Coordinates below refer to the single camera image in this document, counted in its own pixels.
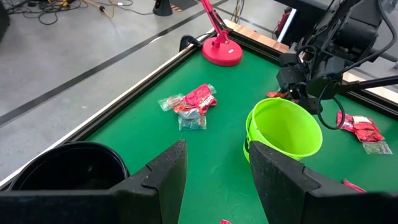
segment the red plastic packet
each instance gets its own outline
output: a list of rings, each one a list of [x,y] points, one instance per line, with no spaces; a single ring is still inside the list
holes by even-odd
[[[357,185],[349,182],[347,179],[343,180],[343,184],[347,187],[351,187],[352,189],[356,190],[357,192],[365,193],[366,191],[362,189],[361,187],[358,187]]]
[[[204,115],[209,106],[215,106],[217,104],[216,98],[211,93],[211,90],[207,84],[202,84],[195,90],[192,90],[184,97],[184,104],[174,108],[174,111],[189,110],[190,108],[198,108],[199,113]]]
[[[227,221],[227,220],[222,220],[221,222],[220,222],[220,224],[232,224],[230,221]]]
[[[340,124],[341,117],[341,111],[337,112],[337,124]],[[346,114],[341,129],[354,133],[362,142],[378,142],[384,140],[384,137],[380,134],[380,130],[376,127],[372,119],[365,116],[351,116]]]
[[[281,98],[285,98],[288,95],[288,93],[279,93],[278,91],[272,91],[267,93],[267,96],[269,98],[275,98],[275,97],[281,97]]]

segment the candy wrapper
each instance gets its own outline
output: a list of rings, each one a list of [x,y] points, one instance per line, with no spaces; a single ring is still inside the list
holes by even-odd
[[[170,96],[159,100],[163,111],[174,109],[178,114],[180,130],[206,129],[206,117],[204,116],[210,106],[217,104],[213,94],[216,89],[210,84],[202,84],[187,95]]]
[[[337,113],[337,124],[341,121],[341,111]],[[377,142],[384,140],[380,130],[376,127],[372,119],[364,116],[351,116],[346,114],[344,124],[341,129],[352,132],[361,142]]]
[[[272,91],[267,93],[267,96],[269,98],[275,98],[275,97],[286,98],[288,95],[289,93],[280,93],[278,91]]]
[[[221,222],[220,222],[220,224],[232,224],[230,221],[227,221],[227,220],[222,220]]]
[[[178,115],[180,115],[180,117],[183,119],[193,119],[201,116],[198,108],[189,108],[185,110],[180,110],[178,112]]]
[[[175,107],[174,112],[178,113],[179,111],[189,110],[194,107],[199,110],[201,115],[205,115],[209,106],[215,106],[217,104],[217,100],[213,96],[214,92],[215,89],[213,86],[202,84],[188,93],[183,99],[183,104]]]
[[[368,154],[387,154],[392,155],[392,151],[385,141],[362,142],[365,152]]]
[[[358,187],[357,185],[349,182],[347,179],[343,180],[343,184],[347,187],[351,187],[352,189],[356,190],[357,192],[361,192],[361,193],[366,193],[366,191],[364,189],[362,189],[361,187]]]
[[[200,116],[193,119],[178,117],[180,130],[206,129],[206,117]]]
[[[337,124],[340,124],[342,114],[337,113]],[[354,133],[363,143],[363,148],[367,154],[392,154],[388,144],[384,142],[384,137],[374,124],[373,120],[365,116],[351,116],[346,114],[341,129]]]
[[[170,96],[166,99],[159,100],[158,102],[163,111],[169,111],[176,106],[181,105],[183,101],[184,95],[180,93],[178,95]]]

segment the pink desk lamp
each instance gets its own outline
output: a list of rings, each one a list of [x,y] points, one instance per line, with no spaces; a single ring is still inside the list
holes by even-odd
[[[227,35],[230,31],[225,25],[221,17],[213,9],[208,0],[200,0],[205,8],[210,22],[217,33],[217,37],[206,39],[202,46],[203,56],[211,63],[220,66],[237,65],[243,57],[242,48]]]

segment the green felt surface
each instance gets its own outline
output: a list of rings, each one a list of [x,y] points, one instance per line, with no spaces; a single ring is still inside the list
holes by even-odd
[[[197,53],[129,105],[88,140],[108,145],[124,159],[130,173],[171,146],[187,140],[187,183],[179,223],[265,223],[266,217],[243,156],[245,121],[253,106],[275,90],[274,65],[249,52],[235,67],[219,67]],[[163,112],[159,99],[186,94],[203,83],[217,89],[218,104],[210,108],[207,130],[178,130],[177,115]],[[367,155],[349,132],[322,127],[323,146],[304,159],[310,168],[337,181],[347,178],[366,190],[398,190],[398,123],[346,98],[339,97],[348,114],[372,118],[394,155]],[[323,103],[325,119],[335,122],[337,106]]]

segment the black cable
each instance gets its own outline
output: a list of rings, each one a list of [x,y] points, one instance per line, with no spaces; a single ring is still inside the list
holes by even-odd
[[[7,2],[8,4],[11,5],[11,7],[7,8],[6,11],[9,14],[10,12],[14,12],[15,10],[18,10],[20,7],[22,7],[24,4],[30,2],[30,0],[23,0],[18,4],[14,4],[12,1]]]
[[[317,26],[319,25],[319,23],[320,23],[322,20],[324,20],[324,18],[325,18],[326,15],[328,14],[330,8],[332,7],[333,3],[335,3],[335,0],[332,0],[332,1],[331,1],[331,3],[329,4],[329,6],[326,8],[326,11],[325,11],[324,15],[323,15],[322,18],[314,25],[314,27],[312,28],[312,30],[311,30],[311,32],[310,32],[309,34],[312,35],[312,33],[313,33],[314,31],[317,30]],[[327,29],[328,29],[328,24],[327,24],[322,30],[317,31],[315,34],[312,35],[312,37],[308,38],[306,44],[307,44],[309,41],[311,41],[311,40],[313,39],[313,37],[315,37],[315,36],[321,34],[323,31],[325,31],[325,30],[327,30]]]
[[[322,125],[324,125],[328,129],[337,130],[337,129],[340,129],[343,126],[344,121],[346,119],[346,113],[345,113],[343,105],[340,103],[340,101],[338,101],[335,96],[333,97],[333,100],[337,103],[337,105],[338,105],[338,107],[339,107],[339,109],[341,111],[341,121],[340,121],[340,124],[338,124],[337,126],[332,127],[332,126],[329,126],[329,124],[326,124],[326,122],[322,118],[321,111],[320,111],[321,99],[322,99],[323,94],[325,93],[325,90],[328,88],[329,84],[330,83],[328,83],[323,88],[321,94],[319,95],[319,98],[318,98],[318,101],[317,101],[317,115],[318,115],[319,121],[321,122]]]
[[[392,46],[395,44],[395,42],[397,41],[397,32],[396,32],[394,26],[391,24],[391,21],[390,21],[390,20],[388,19],[388,17],[386,16],[386,13],[384,12],[384,9],[382,8],[382,2],[381,2],[381,0],[378,0],[378,3],[379,3],[379,11],[380,11],[381,17],[383,18],[384,22],[386,22],[386,25],[388,26],[388,28],[389,28],[390,31],[391,31],[391,34],[392,34],[392,39],[391,39],[391,41],[390,41],[385,47],[383,47],[381,50],[378,50],[378,51],[375,52],[374,54],[371,54],[371,55],[369,55],[369,56],[363,58],[362,60],[357,61],[357,62],[355,62],[354,64],[352,64],[352,65],[350,65],[350,66],[348,66],[348,67],[345,67],[345,68],[341,71],[342,73],[345,73],[345,72],[347,72],[348,70],[350,70],[350,69],[352,69],[352,68],[354,68],[354,67],[356,67],[356,66],[358,66],[358,65],[361,65],[362,63],[367,62],[368,60],[371,60],[371,59],[374,58],[374,57],[379,56],[380,54],[382,54],[382,53],[384,53],[386,50],[388,50],[390,47],[392,47]]]
[[[40,9],[39,11],[33,11],[30,8],[25,7],[24,5],[21,5],[18,7],[18,9],[15,9],[15,10],[12,10],[11,12],[9,12],[9,14],[22,14],[25,18],[28,18],[28,19],[38,19],[39,22],[43,25],[52,25],[58,21],[57,13],[71,11],[74,9],[83,9],[83,8],[88,7],[87,4],[86,4],[86,6],[82,6],[80,0],[75,1],[75,2],[78,2],[77,6],[72,5],[72,4],[69,4],[68,6],[63,6],[60,4],[63,2],[64,1],[38,2],[37,7]],[[43,17],[48,14],[53,14],[53,16],[55,17],[55,19],[52,22],[44,22],[43,21]]]
[[[138,15],[142,15],[142,16],[147,16],[147,15],[152,15],[152,14],[153,14],[153,12],[142,13],[142,12],[137,12],[137,11],[135,11],[135,10],[133,10],[133,9],[126,9],[126,8],[121,7],[121,6],[119,6],[119,8],[120,8],[120,9],[123,9],[123,10],[125,10],[125,11],[134,12],[134,13],[136,13],[136,14],[138,14]]]
[[[122,1],[123,1],[123,2],[128,2],[128,4],[124,4],[124,3],[123,3],[122,6],[119,6],[119,5],[115,4],[114,6],[120,8],[120,9],[122,9],[122,10],[129,11],[129,12],[134,12],[134,13],[136,13],[136,14],[138,14],[138,15],[142,15],[142,16],[147,16],[147,15],[152,15],[152,14],[153,14],[153,12],[142,13],[142,12],[135,11],[135,10],[133,10],[133,9],[127,9],[127,8],[125,8],[124,6],[132,6],[133,1],[132,1],[132,0],[122,0]],[[112,6],[111,0],[108,0],[109,3],[104,3],[104,2],[101,2],[101,1],[97,1],[97,0],[95,0],[95,1],[93,1],[93,2],[98,3],[98,4],[102,4],[102,5],[104,5],[104,6]]]
[[[317,62],[317,58],[318,58],[318,50],[317,50],[317,48],[314,47],[314,46],[306,45],[306,46],[303,46],[301,49],[299,49],[299,50],[296,52],[296,58],[297,58],[298,64],[299,64],[299,65],[302,65],[302,62],[301,62],[301,59],[300,59],[300,54],[301,54],[304,50],[308,50],[308,49],[311,49],[311,50],[312,50],[312,53],[313,53],[312,60],[313,60],[313,62],[312,62],[312,64],[311,64],[310,72],[308,73],[308,76],[307,76],[307,81],[309,81],[309,79],[312,78],[312,73],[313,73],[313,71],[314,71],[314,66],[315,66],[315,63]]]
[[[239,20],[238,20],[238,23],[241,22],[241,16],[242,16],[243,7],[244,7],[244,0],[241,0],[241,1],[242,1],[242,8],[241,8],[241,13],[239,13]]]
[[[96,2],[96,3],[98,3],[98,4],[102,4],[102,5],[104,5],[104,6],[112,6],[112,2],[111,2],[111,0],[108,0],[108,2],[109,3],[104,3],[104,2],[100,2],[100,1],[94,1],[94,0],[91,0],[92,2]],[[123,6],[132,6],[132,4],[133,4],[133,2],[132,2],[132,0],[121,0],[122,2],[128,2],[127,4],[124,4],[123,3]]]
[[[236,0],[235,10],[234,10],[233,15],[231,16],[231,19],[230,19],[231,22],[236,22],[236,16],[235,16],[235,18],[234,18],[234,15],[237,15],[237,14],[238,14],[238,13],[237,13],[238,4],[239,4],[239,0]]]

